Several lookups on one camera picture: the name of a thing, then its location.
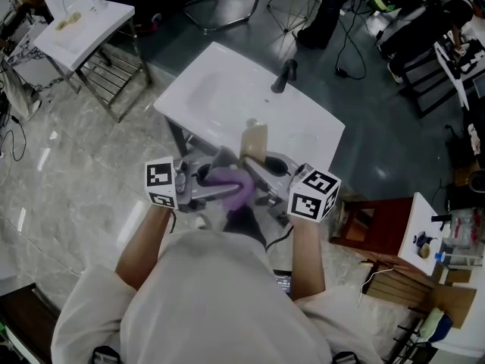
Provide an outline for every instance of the purple object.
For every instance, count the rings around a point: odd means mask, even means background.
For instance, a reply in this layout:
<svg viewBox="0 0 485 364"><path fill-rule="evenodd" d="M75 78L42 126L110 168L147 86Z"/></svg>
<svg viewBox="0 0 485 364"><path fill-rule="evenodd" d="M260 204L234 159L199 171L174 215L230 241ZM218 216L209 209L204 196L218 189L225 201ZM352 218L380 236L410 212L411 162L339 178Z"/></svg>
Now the purple object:
<svg viewBox="0 0 485 364"><path fill-rule="evenodd" d="M222 206L227 211L238 210L246 205L255 192L255 182L246 170L241 168L214 168L204 179L211 185L237 184L240 186L239 191L222 199Z"/></svg>

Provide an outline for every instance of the black pants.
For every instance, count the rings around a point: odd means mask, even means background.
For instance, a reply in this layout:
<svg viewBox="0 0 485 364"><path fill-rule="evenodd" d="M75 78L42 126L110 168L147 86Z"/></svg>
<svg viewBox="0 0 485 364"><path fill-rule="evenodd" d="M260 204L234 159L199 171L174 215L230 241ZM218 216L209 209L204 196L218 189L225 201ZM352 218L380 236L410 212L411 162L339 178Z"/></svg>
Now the black pants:
<svg viewBox="0 0 485 364"><path fill-rule="evenodd" d="M332 37L339 21L340 9L347 0L321 0L317 16L304 30L305 36L311 37L316 46L325 48Z"/></svg>
<svg viewBox="0 0 485 364"><path fill-rule="evenodd" d="M252 237L266 248L266 239L261 233L261 228L256 221L255 214L246 205L238 210L227 213L227 223L223 231Z"/></svg>
<svg viewBox="0 0 485 364"><path fill-rule="evenodd" d="M450 29L451 21L440 9L428 8L380 46L386 55L396 53L390 62L391 71L403 75L407 63L433 47Z"/></svg>

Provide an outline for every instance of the faucet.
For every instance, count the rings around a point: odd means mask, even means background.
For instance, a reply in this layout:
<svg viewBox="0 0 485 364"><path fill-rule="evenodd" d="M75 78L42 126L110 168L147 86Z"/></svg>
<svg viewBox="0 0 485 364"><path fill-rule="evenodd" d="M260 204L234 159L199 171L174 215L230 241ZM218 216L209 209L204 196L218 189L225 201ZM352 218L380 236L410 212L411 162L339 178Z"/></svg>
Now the faucet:
<svg viewBox="0 0 485 364"><path fill-rule="evenodd" d="M285 90L286 82L296 81L296 68L298 64L294 59L288 59L281 70L281 74L278 76L274 84L271 85L271 91L273 93L283 93Z"/></svg>

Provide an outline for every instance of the beige t-shirt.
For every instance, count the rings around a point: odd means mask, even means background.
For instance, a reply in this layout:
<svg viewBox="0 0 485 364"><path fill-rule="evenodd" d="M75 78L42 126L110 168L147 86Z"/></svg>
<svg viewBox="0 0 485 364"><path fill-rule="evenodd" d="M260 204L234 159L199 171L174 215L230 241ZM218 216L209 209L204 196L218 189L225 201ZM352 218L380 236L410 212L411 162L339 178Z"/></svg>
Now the beige t-shirt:
<svg viewBox="0 0 485 364"><path fill-rule="evenodd" d="M138 292L106 268L83 274L55 328L54 364L87 364L106 344L124 364L331 363L342 351L381 363L354 303L338 290L292 302L257 240L169 238Z"/></svg>

